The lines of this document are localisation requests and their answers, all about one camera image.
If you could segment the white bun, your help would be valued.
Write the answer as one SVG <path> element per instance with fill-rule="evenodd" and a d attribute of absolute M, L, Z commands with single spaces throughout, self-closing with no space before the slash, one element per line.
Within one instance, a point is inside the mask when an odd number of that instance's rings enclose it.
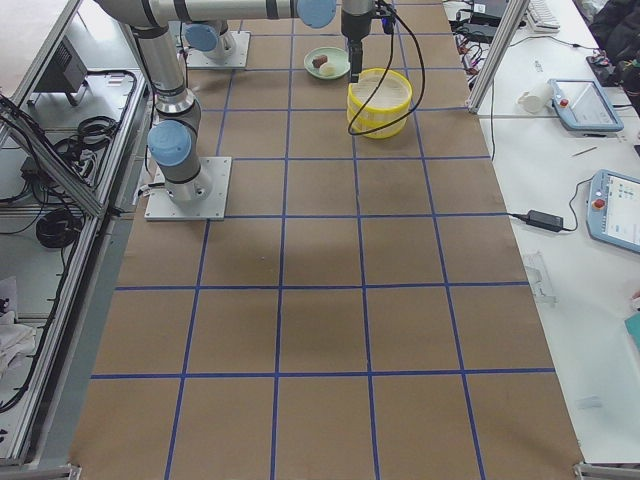
<path fill-rule="evenodd" d="M 327 62 L 318 68 L 318 72 L 322 77 L 331 77 L 336 74 L 336 66 L 331 62 Z"/>

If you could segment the brown bun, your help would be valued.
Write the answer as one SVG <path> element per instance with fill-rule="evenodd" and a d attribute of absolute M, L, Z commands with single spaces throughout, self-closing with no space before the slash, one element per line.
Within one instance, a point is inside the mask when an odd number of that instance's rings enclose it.
<path fill-rule="evenodd" d="M 312 59 L 312 65 L 314 68 L 318 69 L 322 65 L 328 62 L 328 57 L 326 55 L 317 55 Z"/>

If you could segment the yellow steamer layer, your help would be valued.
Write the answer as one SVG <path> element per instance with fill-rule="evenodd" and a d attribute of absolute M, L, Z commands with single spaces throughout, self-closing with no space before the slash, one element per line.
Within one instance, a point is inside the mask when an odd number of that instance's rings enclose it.
<path fill-rule="evenodd" d="M 355 107 L 358 113 L 367 102 L 363 110 L 407 113 L 412 96 L 412 85 L 403 75 L 393 70 L 372 68 L 364 70 L 357 83 L 349 84 L 347 107 Z"/>
<path fill-rule="evenodd" d="M 407 119 L 400 119 L 405 112 L 401 110 L 363 110 L 356 116 L 357 109 L 347 107 L 347 123 L 351 125 L 351 131 L 370 139 L 387 139 L 399 134 Z"/>

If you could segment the green round plate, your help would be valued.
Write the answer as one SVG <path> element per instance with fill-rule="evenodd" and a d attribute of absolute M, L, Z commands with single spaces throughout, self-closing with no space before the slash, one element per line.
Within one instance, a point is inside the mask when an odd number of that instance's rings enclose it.
<path fill-rule="evenodd" d="M 335 80 L 350 70 L 347 53 L 342 48 L 319 47 L 304 57 L 304 68 L 313 77 L 320 80 Z"/>

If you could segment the white cup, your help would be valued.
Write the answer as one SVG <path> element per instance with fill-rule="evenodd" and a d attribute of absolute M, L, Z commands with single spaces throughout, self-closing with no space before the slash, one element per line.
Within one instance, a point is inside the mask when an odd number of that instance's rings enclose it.
<path fill-rule="evenodd" d="M 525 112 L 537 114 L 546 108 L 547 104 L 551 101 L 553 94 L 553 87 L 548 82 L 544 82 L 523 92 L 516 100 L 516 103 Z"/>

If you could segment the far teach pendant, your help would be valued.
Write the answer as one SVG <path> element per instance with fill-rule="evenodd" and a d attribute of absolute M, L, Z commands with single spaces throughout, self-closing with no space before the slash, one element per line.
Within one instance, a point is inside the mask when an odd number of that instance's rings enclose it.
<path fill-rule="evenodd" d="M 596 80 L 549 79 L 552 106 L 566 130 L 582 135 L 612 135 L 624 129 Z"/>

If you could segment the teach pendant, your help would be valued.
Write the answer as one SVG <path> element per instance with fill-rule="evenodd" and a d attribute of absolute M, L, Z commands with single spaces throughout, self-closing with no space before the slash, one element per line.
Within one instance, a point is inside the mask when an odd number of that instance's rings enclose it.
<path fill-rule="evenodd" d="M 590 181 L 586 221 L 598 241 L 639 252 L 639 180 L 610 170 Z"/>
<path fill-rule="evenodd" d="M 582 135 L 612 135 L 624 129 L 596 80 L 549 79 L 552 106 L 566 130 Z"/>

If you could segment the black power adapter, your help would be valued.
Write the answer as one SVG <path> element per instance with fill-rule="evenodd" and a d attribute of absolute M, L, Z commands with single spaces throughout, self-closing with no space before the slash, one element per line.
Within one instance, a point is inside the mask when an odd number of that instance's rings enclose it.
<path fill-rule="evenodd" d="M 562 217 L 538 210 L 529 210 L 527 212 L 526 223 L 551 232 L 560 232 L 564 229 L 564 219 Z"/>

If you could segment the clear plastic piece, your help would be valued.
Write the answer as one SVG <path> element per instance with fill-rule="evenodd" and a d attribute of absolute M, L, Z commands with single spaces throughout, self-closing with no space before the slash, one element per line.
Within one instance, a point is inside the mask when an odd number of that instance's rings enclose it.
<path fill-rule="evenodd" d="M 543 255 L 540 252 L 523 254 L 522 262 L 535 302 L 555 306 L 557 296 Z"/>

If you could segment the black control box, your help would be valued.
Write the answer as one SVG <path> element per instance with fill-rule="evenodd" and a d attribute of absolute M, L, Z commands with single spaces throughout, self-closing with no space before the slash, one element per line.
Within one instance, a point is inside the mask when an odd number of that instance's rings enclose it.
<path fill-rule="evenodd" d="M 67 37 L 64 37 L 53 53 L 34 92 L 60 93 L 71 106 L 82 101 L 88 82 L 88 69 Z"/>

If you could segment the near teach pendant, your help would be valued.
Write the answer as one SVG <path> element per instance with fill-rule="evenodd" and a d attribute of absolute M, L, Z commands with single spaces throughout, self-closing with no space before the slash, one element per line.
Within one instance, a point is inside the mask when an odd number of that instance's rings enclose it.
<path fill-rule="evenodd" d="M 610 170 L 590 181 L 586 221 L 598 241 L 639 252 L 639 180 Z"/>

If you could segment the aluminium frame post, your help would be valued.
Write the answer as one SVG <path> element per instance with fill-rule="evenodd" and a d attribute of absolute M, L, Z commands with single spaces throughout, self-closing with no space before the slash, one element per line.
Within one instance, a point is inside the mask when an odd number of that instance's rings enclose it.
<path fill-rule="evenodd" d="M 519 28 L 520 22 L 523 20 L 528 4 L 528 0 L 513 0 L 508 2 L 504 16 L 491 43 L 488 55 L 475 79 L 474 86 L 467 101 L 467 108 L 470 113 L 478 113 L 483 99 L 489 87 L 492 85 L 506 50 Z"/>

